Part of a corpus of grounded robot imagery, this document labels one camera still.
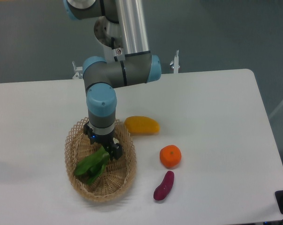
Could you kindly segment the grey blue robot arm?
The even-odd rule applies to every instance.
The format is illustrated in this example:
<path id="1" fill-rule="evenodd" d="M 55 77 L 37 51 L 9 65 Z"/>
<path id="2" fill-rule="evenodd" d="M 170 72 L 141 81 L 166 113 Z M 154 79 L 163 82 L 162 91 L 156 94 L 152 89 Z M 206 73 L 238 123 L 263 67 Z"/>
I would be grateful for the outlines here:
<path id="1" fill-rule="evenodd" d="M 89 121 L 83 132 L 91 143 L 99 143 L 112 159 L 122 156 L 122 146 L 113 141 L 117 97 L 115 89 L 157 81 L 161 64 L 151 54 L 140 0 L 66 0 L 70 18 L 97 18 L 94 32 L 111 48 L 111 61 L 89 57 L 82 66 Z"/>

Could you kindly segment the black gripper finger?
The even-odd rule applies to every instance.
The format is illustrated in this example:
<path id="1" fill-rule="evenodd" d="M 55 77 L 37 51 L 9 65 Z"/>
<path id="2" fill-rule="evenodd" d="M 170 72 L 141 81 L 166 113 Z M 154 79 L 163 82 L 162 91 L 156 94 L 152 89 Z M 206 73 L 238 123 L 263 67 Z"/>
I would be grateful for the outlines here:
<path id="1" fill-rule="evenodd" d="M 89 122 L 87 122 L 83 126 L 83 133 L 89 138 L 90 143 L 97 142 L 97 135 L 93 132 L 93 129 L 89 126 Z"/>
<path id="2" fill-rule="evenodd" d="M 123 147 L 119 143 L 111 142 L 105 147 L 105 150 L 109 153 L 111 161 L 118 160 L 123 155 Z"/>

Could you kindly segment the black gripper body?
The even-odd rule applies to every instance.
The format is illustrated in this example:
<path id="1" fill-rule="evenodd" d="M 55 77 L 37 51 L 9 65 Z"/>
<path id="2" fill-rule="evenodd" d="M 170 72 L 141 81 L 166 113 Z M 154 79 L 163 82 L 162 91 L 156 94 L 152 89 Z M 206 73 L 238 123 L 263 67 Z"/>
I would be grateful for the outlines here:
<path id="1" fill-rule="evenodd" d="M 97 135 L 97 142 L 96 143 L 101 144 L 104 148 L 107 147 L 108 144 L 110 144 L 111 142 L 114 143 L 114 141 L 113 141 L 114 129 L 108 134 L 105 134 L 105 135 L 96 134 L 96 135 Z"/>

